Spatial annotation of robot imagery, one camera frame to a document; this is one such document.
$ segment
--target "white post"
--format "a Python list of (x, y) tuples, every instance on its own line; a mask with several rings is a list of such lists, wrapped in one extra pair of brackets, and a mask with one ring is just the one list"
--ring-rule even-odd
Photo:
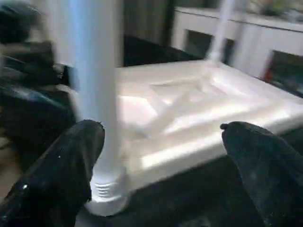
[(127, 202), (127, 180), (119, 159), (116, 66), (118, 65), (118, 0), (68, 0), (65, 11), (71, 27), (69, 35), (74, 84), (79, 92), (84, 119), (102, 122), (105, 146), (94, 167), (91, 180), (90, 212), (109, 216)]
[(234, 0), (222, 0), (220, 6), (220, 20), (217, 26), (216, 35), (212, 39), (208, 50), (208, 59), (214, 62), (222, 60), (224, 46), (226, 43), (225, 34), (228, 27), (228, 19), (231, 17)]

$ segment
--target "dark floor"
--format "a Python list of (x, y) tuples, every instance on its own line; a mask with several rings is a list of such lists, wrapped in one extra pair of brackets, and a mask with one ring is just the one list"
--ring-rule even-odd
[(137, 191), (129, 207), (114, 217), (83, 210), (76, 226), (199, 227), (205, 217), (212, 227), (263, 225), (228, 157)]

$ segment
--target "black object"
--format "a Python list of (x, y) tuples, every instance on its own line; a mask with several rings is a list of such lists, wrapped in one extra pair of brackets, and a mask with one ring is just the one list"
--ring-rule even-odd
[(10, 44), (2, 48), (1, 79), (26, 87), (61, 84), (50, 42)]
[(0, 4), (0, 43), (19, 43), (28, 39), (32, 26), (37, 24), (38, 11), (22, 1)]
[(200, 58), (168, 46), (124, 35), (124, 66), (193, 61)]
[(98, 217), (82, 209), (76, 227), (262, 227), (227, 158), (137, 190), (126, 210)]
[(72, 67), (69, 67), (67, 65), (63, 66), (63, 70), (61, 73), (61, 84), (70, 86), (70, 84), (71, 84), (70, 74), (71, 74), (72, 70), (73, 70)]
[(164, 26), (162, 29), (162, 45), (169, 46), (172, 38), (172, 30), (174, 25), (175, 7), (177, 6), (176, 0), (166, 1)]
[(0, 80), (0, 126), (26, 170), (54, 140), (75, 123), (68, 94)]
[(12, 187), (0, 207), (0, 227), (73, 227), (91, 198), (104, 137), (102, 125), (89, 120), (62, 133)]
[(226, 151), (266, 226), (303, 226), (303, 157), (285, 140), (246, 122), (221, 125)]

